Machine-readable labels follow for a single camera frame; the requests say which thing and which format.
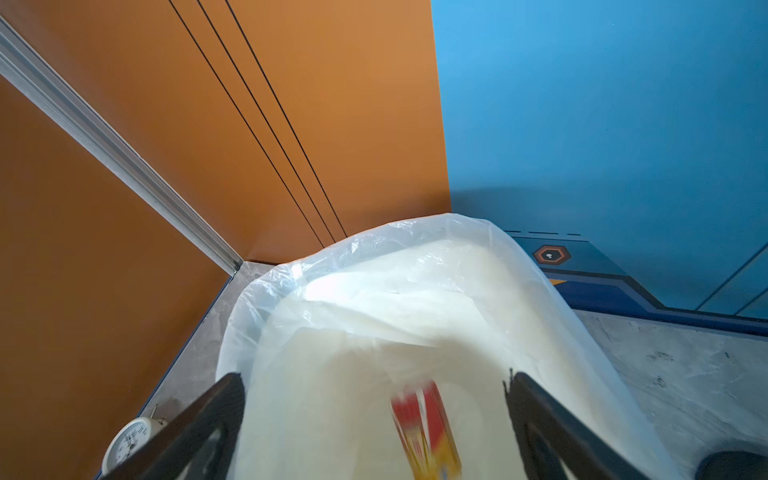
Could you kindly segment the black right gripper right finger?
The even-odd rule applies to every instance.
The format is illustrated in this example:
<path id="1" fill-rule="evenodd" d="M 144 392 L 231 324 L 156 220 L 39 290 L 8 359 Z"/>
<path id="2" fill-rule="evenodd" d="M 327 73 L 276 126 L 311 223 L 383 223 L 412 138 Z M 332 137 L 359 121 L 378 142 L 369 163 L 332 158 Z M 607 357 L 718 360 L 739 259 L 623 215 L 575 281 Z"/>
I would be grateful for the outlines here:
<path id="1" fill-rule="evenodd" d="M 529 479 L 645 477 L 526 373 L 510 373 L 505 399 Z"/>

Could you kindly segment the white ribbed trash bin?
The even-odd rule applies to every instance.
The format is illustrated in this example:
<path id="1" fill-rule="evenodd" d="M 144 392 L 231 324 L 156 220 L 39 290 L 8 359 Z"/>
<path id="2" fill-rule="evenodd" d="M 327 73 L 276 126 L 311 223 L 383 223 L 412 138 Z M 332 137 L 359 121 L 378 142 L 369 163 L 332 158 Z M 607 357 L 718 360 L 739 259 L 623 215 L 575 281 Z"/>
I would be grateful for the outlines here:
<path id="1" fill-rule="evenodd" d="M 524 477 L 503 384 L 534 377 L 584 421 L 575 321 L 528 258 L 446 239 L 326 275 L 267 320 L 247 391 L 238 479 L 414 479 L 390 409 L 433 380 L 460 479 Z"/>

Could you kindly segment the black microphone desk stand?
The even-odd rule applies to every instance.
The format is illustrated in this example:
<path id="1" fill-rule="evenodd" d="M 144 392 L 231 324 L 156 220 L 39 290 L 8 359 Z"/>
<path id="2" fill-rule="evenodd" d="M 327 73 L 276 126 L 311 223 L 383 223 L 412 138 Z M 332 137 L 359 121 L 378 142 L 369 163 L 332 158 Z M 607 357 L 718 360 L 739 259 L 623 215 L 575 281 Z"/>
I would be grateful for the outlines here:
<path id="1" fill-rule="evenodd" d="M 767 480 L 767 456 L 749 451 L 720 451 L 697 467 L 696 480 Z"/>

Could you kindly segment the aluminium frame post left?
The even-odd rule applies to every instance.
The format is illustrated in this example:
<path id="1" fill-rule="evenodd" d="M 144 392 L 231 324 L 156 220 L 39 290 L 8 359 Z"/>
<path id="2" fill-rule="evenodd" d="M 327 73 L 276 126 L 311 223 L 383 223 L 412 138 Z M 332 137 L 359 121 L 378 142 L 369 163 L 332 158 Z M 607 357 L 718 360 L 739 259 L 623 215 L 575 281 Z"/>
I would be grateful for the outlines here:
<path id="1" fill-rule="evenodd" d="M 11 26 L 1 20 L 1 75 L 228 275 L 242 257 Z"/>

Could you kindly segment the red gold label bottle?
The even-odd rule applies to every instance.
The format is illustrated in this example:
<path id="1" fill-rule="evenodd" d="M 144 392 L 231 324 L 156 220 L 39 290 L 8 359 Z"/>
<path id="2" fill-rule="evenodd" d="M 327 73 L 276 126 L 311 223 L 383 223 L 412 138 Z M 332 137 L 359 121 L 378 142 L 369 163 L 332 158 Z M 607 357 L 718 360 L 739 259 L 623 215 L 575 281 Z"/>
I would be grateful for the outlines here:
<path id="1" fill-rule="evenodd" d="M 390 409 L 414 479 L 462 477 L 442 396 L 433 380 L 393 396 Z"/>

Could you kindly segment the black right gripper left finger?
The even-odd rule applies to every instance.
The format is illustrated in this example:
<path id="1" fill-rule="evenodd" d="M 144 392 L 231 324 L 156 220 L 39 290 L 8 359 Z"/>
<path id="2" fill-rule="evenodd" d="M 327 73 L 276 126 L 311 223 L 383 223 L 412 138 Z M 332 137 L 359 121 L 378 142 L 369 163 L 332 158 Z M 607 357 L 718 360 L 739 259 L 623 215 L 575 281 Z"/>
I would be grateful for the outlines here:
<path id="1" fill-rule="evenodd" d="M 225 480 L 244 409 L 241 375 L 229 373 L 106 477 Z"/>

